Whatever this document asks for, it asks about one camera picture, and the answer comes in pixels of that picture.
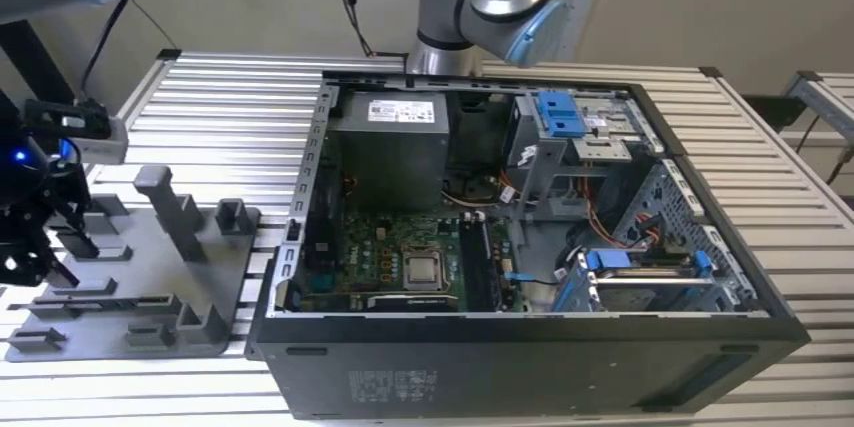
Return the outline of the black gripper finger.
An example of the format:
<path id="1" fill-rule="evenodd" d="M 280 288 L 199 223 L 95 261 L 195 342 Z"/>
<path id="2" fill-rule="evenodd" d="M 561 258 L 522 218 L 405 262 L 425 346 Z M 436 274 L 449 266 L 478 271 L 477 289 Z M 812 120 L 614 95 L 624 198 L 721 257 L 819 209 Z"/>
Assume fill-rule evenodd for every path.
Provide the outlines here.
<path id="1" fill-rule="evenodd" d="M 33 287 L 47 282 L 75 287 L 77 277 L 58 261 L 43 226 L 17 214 L 1 216 L 1 284 Z"/>
<path id="2" fill-rule="evenodd" d="M 94 259 L 99 250 L 85 232 L 83 214 L 90 206 L 87 194 L 71 194 L 63 198 L 58 194 L 38 197 L 39 220 L 43 227 L 55 232 L 65 249 L 75 258 Z"/>

